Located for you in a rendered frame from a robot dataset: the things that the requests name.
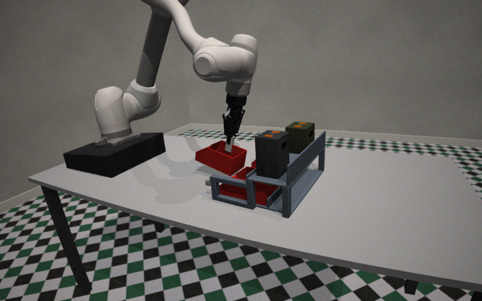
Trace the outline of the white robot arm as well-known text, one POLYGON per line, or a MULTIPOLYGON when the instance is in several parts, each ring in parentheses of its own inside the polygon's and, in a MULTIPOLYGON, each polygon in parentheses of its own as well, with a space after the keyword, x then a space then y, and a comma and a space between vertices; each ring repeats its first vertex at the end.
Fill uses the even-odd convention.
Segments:
POLYGON ((232 96, 249 95, 258 58, 257 40, 236 34, 230 46, 213 37, 203 38, 194 30, 184 8, 189 0, 141 0, 151 6, 152 15, 144 42, 137 77, 126 94, 115 86, 98 90, 94 111, 101 139, 95 145, 116 146, 140 137, 130 122, 154 114, 161 105, 155 84, 172 19, 182 42, 193 54, 193 69, 203 80, 226 83, 232 96))

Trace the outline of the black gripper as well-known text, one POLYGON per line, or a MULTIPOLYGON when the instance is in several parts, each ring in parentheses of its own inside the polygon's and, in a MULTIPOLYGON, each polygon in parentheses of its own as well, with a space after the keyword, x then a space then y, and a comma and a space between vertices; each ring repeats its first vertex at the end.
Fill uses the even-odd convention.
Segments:
POLYGON ((234 145, 234 140, 237 136, 236 133, 239 131, 240 124, 245 113, 245 110, 242 108, 246 104, 246 99, 247 96, 236 97, 227 93, 227 113, 222 115, 224 121, 224 135, 227 136, 225 151, 232 151, 232 145, 234 145))

